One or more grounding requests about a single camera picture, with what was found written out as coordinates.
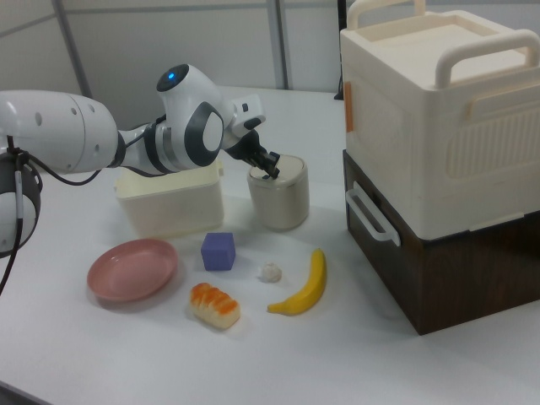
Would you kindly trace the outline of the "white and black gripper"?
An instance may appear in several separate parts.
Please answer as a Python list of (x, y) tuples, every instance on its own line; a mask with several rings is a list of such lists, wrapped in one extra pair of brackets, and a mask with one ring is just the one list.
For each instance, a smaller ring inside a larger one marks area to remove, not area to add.
[(266, 152), (259, 143), (256, 128), (266, 117), (258, 95), (251, 94), (229, 101), (231, 113), (224, 125), (222, 150), (233, 159), (242, 160), (249, 165), (251, 176), (259, 179), (277, 179), (280, 154)]

